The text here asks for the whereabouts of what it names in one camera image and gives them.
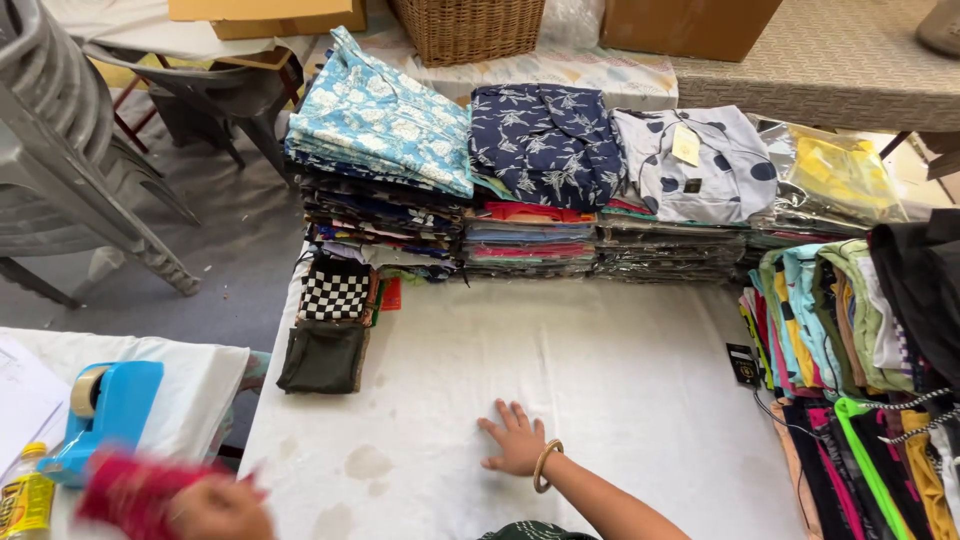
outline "stacked plastic chairs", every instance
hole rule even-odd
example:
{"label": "stacked plastic chairs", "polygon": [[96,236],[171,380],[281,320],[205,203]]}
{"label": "stacked plastic chairs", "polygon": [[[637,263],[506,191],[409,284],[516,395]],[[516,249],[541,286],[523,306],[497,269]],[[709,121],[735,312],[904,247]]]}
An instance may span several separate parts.
{"label": "stacked plastic chairs", "polygon": [[136,183],[200,225],[159,173],[113,134],[107,84],[37,0],[0,0],[0,275],[76,302],[10,259],[112,245],[184,295],[191,276],[118,199]]}

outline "wicker basket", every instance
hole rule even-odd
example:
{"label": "wicker basket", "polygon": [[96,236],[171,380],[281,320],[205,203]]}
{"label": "wicker basket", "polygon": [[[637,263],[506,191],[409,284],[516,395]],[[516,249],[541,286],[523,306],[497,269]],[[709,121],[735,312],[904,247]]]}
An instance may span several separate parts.
{"label": "wicker basket", "polygon": [[426,67],[529,53],[544,0],[390,0]]}

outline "black and white checkered cloth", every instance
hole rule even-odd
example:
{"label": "black and white checkered cloth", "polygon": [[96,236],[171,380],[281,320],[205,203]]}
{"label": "black and white checkered cloth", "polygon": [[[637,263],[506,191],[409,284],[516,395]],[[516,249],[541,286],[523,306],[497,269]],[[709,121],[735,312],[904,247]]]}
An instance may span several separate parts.
{"label": "black and white checkered cloth", "polygon": [[314,265],[302,280],[301,319],[355,319],[363,314],[370,291],[369,274],[332,273]]}

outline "forearm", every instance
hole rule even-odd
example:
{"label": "forearm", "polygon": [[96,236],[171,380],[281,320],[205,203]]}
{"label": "forearm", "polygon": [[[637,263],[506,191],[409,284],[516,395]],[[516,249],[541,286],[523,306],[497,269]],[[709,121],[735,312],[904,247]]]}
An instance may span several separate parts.
{"label": "forearm", "polygon": [[542,475],[604,540],[689,540],[657,510],[559,452],[547,457]]}

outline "plastic bottle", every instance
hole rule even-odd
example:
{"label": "plastic bottle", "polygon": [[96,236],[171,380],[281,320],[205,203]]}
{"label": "plastic bottle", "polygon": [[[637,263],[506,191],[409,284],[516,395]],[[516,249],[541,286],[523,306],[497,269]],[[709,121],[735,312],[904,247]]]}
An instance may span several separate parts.
{"label": "plastic bottle", "polygon": [[49,540],[54,483],[36,471],[47,445],[31,443],[0,484],[0,540]]}

